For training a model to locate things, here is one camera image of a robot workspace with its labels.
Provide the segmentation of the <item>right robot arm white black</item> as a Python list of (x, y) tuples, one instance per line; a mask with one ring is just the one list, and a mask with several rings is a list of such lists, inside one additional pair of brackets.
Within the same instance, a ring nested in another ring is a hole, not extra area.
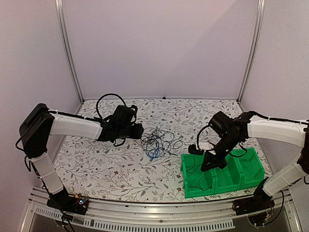
[(230, 118), (222, 111), (217, 112), (209, 121), (208, 127), (219, 136), (220, 141), (203, 151), (201, 171), (225, 168), (226, 156), (240, 142), (248, 138), (269, 139), (301, 148), (300, 156), (283, 167), (273, 176), (264, 179), (255, 189), (250, 200), (254, 211), (261, 210), (272, 201), (273, 195), (291, 186), (309, 174), (309, 123), (291, 119), (263, 116), (248, 111)]

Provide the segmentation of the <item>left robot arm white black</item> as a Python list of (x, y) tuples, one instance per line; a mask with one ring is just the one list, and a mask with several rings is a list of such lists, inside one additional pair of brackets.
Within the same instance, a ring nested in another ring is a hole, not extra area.
[(49, 109), (39, 103), (31, 111), (19, 128), (20, 137), (15, 147), (24, 152), (42, 181), (50, 199), (62, 210), (72, 205), (72, 200), (49, 158), (47, 143), (52, 135), (89, 138), (99, 142), (140, 139), (144, 128), (137, 123), (137, 107), (128, 107), (125, 102), (117, 106), (107, 117), (98, 114), (95, 118), (83, 117)]

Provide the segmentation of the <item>green bin left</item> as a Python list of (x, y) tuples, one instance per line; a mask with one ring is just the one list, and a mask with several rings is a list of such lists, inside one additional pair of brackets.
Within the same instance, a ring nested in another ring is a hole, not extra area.
[(186, 199), (204, 197), (213, 194), (214, 181), (211, 171), (200, 170), (203, 156), (183, 154), (181, 172), (183, 174), (183, 189)]

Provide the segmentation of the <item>green bin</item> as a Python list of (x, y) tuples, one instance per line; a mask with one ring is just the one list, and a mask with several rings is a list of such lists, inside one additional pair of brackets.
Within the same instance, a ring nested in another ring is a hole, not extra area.
[(247, 148), (247, 153), (244, 153), (243, 149), (234, 149), (231, 152), (232, 155), (237, 156), (236, 160), (243, 175), (240, 189), (257, 187), (265, 178), (264, 167), (254, 148)]
[(183, 154), (181, 172), (183, 174), (183, 189), (186, 199), (204, 197), (213, 194), (214, 181), (211, 171), (200, 170), (203, 156)]
[(240, 190), (242, 174), (238, 160), (230, 155), (226, 157), (227, 166), (223, 169), (214, 168), (211, 175), (214, 181), (213, 194), (221, 194)]

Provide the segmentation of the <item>green bin middle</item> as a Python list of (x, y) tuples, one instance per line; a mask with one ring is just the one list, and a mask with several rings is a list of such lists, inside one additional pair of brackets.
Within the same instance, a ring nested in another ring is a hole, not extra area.
[(213, 194), (221, 194), (240, 190), (242, 174), (238, 160), (230, 155), (226, 157), (227, 166), (223, 169), (214, 168), (211, 175), (214, 181)]

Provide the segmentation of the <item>floral patterned table mat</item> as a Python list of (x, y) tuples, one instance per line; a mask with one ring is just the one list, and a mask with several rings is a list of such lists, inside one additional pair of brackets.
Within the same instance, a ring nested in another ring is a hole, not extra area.
[(167, 153), (150, 159), (145, 143), (126, 140), (120, 147), (87, 138), (65, 138), (54, 162), (67, 191), (92, 198), (143, 203), (186, 202), (181, 172), (181, 155), (196, 140), (216, 143), (218, 137), (202, 127), (217, 112), (230, 117), (242, 113), (233, 100), (132, 99), (138, 122), (145, 134), (158, 129)]

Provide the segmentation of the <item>green bin right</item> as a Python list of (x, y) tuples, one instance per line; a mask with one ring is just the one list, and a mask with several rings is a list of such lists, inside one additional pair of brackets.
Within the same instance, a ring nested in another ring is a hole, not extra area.
[(257, 187), (265, 178), (264, 167), (254, 148), (247, 148), (247, 153), (244, 153), (243, 149), (234, 149), (231, 152), (232, 155), (237, 156), (236, 160), (243, 175), (240, 189)]

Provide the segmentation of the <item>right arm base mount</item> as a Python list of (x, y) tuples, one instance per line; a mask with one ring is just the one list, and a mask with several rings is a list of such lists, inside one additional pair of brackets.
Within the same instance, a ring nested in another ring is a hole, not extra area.
[(263, 199), (262, 196), (233, 201), (232, 210), (237, 216), (247, 215), (248, 222), (255, 228), (265, 227), (273, 223), (281, 214), (284, 206), (284, 193), (281, 190), (281, 206), (279, 212), (274, 216), (275, 203), (273, 197)]

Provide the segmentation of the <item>front aluminium rail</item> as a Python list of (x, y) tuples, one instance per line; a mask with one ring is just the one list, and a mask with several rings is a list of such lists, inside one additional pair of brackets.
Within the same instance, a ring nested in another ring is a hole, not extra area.
[(89, 200), (84, 215), (69, 214), (47, 206), (48, 195), (34, 187), (22, 220), (23, 232), (302, 232), (290, 192), (274, 197), (270, 223), (256, 227), (250, 218), (263, 212), (237, 215), (233, 199), (183, 203), (128, 203), (111, 200)]

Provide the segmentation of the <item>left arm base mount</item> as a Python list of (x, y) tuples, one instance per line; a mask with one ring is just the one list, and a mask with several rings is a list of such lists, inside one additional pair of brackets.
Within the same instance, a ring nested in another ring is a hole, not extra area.
[(74, 196), (65, 193), (52, 194), (47, 201), (47, 206), (51, 208), (79, 215), (86, 214), (88, 205), (89, 197), (81, 194)]

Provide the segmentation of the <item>left aluminium frame post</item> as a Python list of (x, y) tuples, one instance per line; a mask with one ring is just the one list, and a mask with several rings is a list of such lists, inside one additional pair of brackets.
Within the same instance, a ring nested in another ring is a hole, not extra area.
[(78, 80), (76, 68), (74, 65), (73, 55), (72, 55), (71, 48), (70, 48), (69, 36), (68, 36), (66, 21), (65, 21), (63, 1), (55, 0), (55, 7), (56, 7), (58, 25), (60, 29), (61, 40), (63, 43), (64, 53), (65, 53), (66, 61), (68, 64), (70, 76), (72, 79), (73, 87), (75, 89), (79, 102), (83, 103), (84, 96), (82, 93), (80, 82)]

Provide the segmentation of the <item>aluminium frame post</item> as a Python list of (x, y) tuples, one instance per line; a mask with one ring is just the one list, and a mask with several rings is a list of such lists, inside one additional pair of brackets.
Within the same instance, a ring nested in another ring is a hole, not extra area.
[(248, 56), (248, 60), (247, 60), (245, 71), (244, 71), (243, 80), (241, 82), (241, 86), (240, 86), (240, 90), (239, 90), (239, 94), (237, 98), (237, 102), (239, 103), (239, 105), (241, 105), (244, 99), (246, 88), (249, 83), (250, 74), (252, 71), (255, 54), (258, 48), (259, 37), (260, 37), (261, 28), (263, 24), (264, 9), (265, 9), (265, 0), (258, 0), (255, 23), (254, 23), (254, 30), (253, 30), (253, 38), (252, 38), (249, 56)]
[(70, 48), (69, 36), (68, 36), (66, 21), (65, 21), (63, 1), (55, 0), (55, 7), (56, 7), (58, 25), (60, 29), (61, 40), (63, 43), (64, 53), (65, 53), (66, 61), (68, 64), (70, 76), (72, 79), (73, 87), (75, 89), (79, 102), (83, 103), (84, 96), (82, 93), (80, 82), (78, 80), (76, 68), (74, 65), (73, 55), (72, 55), (71, 48)]

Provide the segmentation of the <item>right aluminium frame post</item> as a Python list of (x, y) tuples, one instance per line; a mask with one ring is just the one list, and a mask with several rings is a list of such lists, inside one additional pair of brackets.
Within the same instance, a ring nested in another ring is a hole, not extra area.
[(253, 38), (252, 38), (249, 56), (248, 56), (248, 60), (247, 60), (245, 71), (244, 71), (243, 80), (241, 82), (241, 86), (240, 86), (240, 90), (239, 90), (239, 94), (237, 98), (237, 102), (239, 103), (239, 105), (241, 105), (244, 99), (246, 88), (249, 83), (250, 74), (252, 71), (255, 54), (258, 48), (259, 37), (260, 37), (261, 28), (263, 24), (264, 9), (265, 9), (265, 0), (258, 0), (255, 23), (254, 23), (254, 30), (253, 30)]

